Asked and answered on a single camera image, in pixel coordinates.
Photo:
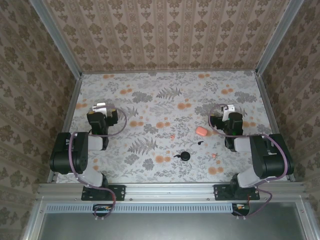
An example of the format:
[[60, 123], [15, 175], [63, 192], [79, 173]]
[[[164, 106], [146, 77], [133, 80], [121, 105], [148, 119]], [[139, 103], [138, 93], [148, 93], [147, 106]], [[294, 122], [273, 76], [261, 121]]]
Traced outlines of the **black connector board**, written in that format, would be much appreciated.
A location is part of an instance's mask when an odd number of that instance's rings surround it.
[[232, 204], [232, 215], [233, 216], [247, 216], [250, 212], [250, 205], [249, 204], [240, 204], [240, 203], [233, 203]]
[[96, 219], [104, 219], [110, 214], [113, 208], [112, 204], [94, 204], [92, 211]]

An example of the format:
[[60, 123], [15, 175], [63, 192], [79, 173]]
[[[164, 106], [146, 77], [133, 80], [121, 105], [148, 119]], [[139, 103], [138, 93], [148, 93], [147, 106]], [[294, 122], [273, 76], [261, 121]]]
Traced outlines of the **grey metal sheet panel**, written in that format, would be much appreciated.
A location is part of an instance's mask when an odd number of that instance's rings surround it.
[[237, 219], [225, 213], [49, 213], [39, 240], [307, 240], [293, 210]]

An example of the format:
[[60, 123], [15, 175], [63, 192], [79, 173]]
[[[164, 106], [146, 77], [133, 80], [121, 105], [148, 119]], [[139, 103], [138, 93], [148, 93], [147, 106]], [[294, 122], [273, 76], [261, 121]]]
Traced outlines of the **aluminium table side rail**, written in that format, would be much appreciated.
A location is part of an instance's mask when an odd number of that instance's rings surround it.
[[61, 132], [69, 132], [70, 131], [70, 127], [72, 124], [72, 119], [73, 119], [73, 115], [76, 109], [76, 104], [78, 101], [78, 97], [80, 94], [80, 90], [81, 90], [81, 86], [82, 86], [82, 81], [83, 81], [83, 74], [80, 75], [80, 78], [76, 80], [75, 85], [74, 85], [74, 90], [72, 92], [72, 96], [70, 99], [70, 103], [67, 109], [67, 113], [65, 116], [65, 120], [63, 123], [63, 127]]
[[258, 172], [265, 181], [275, 181], [294, 172], [291, 154], [286, 146], [283, 136], [279, 133], [276, 119], [271, 107], [268, 94], [262, 77], [255, 75], [260, 95], [265, 107], [272, 133], [257, 137], [255, 149], [258, 153]]

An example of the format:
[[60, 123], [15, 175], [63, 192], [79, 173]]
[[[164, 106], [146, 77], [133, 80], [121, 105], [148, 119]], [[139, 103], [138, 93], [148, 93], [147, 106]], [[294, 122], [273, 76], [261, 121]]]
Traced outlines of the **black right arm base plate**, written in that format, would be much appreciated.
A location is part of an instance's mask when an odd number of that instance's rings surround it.
[[260, 200], [260, 194], [254, 187], [241, 188], [229, 184], [216, 184], [213, 188], [216, 201]]

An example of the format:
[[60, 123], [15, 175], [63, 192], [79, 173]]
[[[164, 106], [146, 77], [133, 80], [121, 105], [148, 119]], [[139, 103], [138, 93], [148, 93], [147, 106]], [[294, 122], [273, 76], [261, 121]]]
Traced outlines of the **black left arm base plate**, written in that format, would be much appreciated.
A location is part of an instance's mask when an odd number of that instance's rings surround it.
[[[116, 201], [124, 201], [126, 194], [125, 185], [109, 185], [108, 188], [114, 192]], [[81, 194], [82, 201], [112, 201], [112, 194], [107, 190], [98, 190], [89, 187], [83, 187]]]

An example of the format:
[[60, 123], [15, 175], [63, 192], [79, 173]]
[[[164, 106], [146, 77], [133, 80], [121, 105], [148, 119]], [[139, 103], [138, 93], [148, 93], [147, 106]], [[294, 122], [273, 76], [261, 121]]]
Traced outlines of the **aluminium frame post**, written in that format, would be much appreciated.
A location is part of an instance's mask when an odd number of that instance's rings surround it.
[[30, 3], [38, 14], [40, 20], [43, 22], [46, 30], [53, 39], [73, 76], [76, 80], [79, 80], [81, 78], [82, 71], [72, 54], [71, 48], [64, 39], [63, 31], [58, 28], [58, 25], [56, 24], [53, 15], [46, 7], [44, 0], [30, 0]]
[[265, 69], [267, 68], [270, 60], [275, 54], [277, 48], [279, 47], [281, 41], [284, 39], [286, 32], [288, 31], [290, 25], [295, 19], [297, 13], [299, 12], [304, 0], [290, 0], [281, 19], [275, 28], [270, 41], [268, 42], [256, 68], [255, 71], [257, 75], [261, 76]]

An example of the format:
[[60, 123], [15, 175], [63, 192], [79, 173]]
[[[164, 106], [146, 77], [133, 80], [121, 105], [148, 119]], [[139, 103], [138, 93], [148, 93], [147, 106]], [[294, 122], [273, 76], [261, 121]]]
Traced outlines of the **aluminium front frame rail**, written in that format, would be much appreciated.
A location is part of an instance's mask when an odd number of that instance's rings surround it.
[[[213, 202], [221, 182], [198, 183], [125, 183], [124, 202]], [[307, 200], [308, 194], [301, 182], [274, 181], [262, 184], [260, 188], [260, 202], [267, 200], [268, 191], [272, 193], [273, 202], [295, 202]], [[37, 202], [79, 202], [83, 193], [80, 183], [46, 183], [37, 190]]]

